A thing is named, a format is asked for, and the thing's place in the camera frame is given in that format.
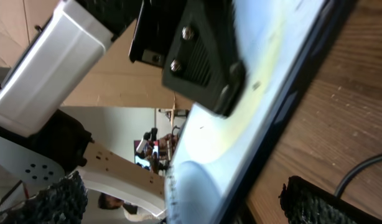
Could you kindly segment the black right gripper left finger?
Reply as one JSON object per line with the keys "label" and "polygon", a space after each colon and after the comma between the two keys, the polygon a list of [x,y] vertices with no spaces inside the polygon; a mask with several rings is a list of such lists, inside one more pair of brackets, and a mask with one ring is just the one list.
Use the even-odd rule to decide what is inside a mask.
{"label": "black right gripper left finger", "polygon": [[35,196],[0,212],[0,224],[80,224],[88,190],[74,171]]}

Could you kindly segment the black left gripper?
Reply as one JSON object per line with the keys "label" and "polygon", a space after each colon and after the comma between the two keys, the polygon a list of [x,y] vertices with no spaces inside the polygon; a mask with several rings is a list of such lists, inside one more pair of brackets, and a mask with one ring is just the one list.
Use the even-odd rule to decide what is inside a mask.
{"label": "black left gripper", "polygon": [[143,0],[129,59],[164,67],[165,87],[229,116],[246,76],[234,21],[232,1]]}

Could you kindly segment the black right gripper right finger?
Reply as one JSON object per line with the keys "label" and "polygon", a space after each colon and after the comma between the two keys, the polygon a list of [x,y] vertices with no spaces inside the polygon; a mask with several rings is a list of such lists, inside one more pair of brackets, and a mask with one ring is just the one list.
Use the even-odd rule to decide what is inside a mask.
{"label": "black right gripper right finger", "polygon": [[382,220],[304,180],[292,176],[282,186],[281,209],[289,224],[382,224]]}

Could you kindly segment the blue Galaxy S24+ smartphone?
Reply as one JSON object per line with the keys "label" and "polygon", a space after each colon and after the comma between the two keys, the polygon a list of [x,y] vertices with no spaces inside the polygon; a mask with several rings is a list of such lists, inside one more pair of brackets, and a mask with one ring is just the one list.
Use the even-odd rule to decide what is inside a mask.
{"label": "blue Galaxy S24+ smartphone", "polygon": [[231,223],[354,1],[235,1],[246,85],[227,118],[194,106],[165,184],[167,221]]}

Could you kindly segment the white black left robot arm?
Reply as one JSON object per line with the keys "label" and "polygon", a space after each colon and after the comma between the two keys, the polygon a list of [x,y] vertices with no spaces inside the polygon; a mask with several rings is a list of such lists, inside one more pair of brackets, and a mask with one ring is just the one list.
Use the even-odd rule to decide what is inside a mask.
{"label": "white black left robot arm", "polygon": [[164,179],[96,144],[59,106],[135,22],[129,59],[228,116],[246,79],[234,18],[230,1],[60,1],[0,86],[0,165],[43,186],[79,170],[91,189],[163,217]]}

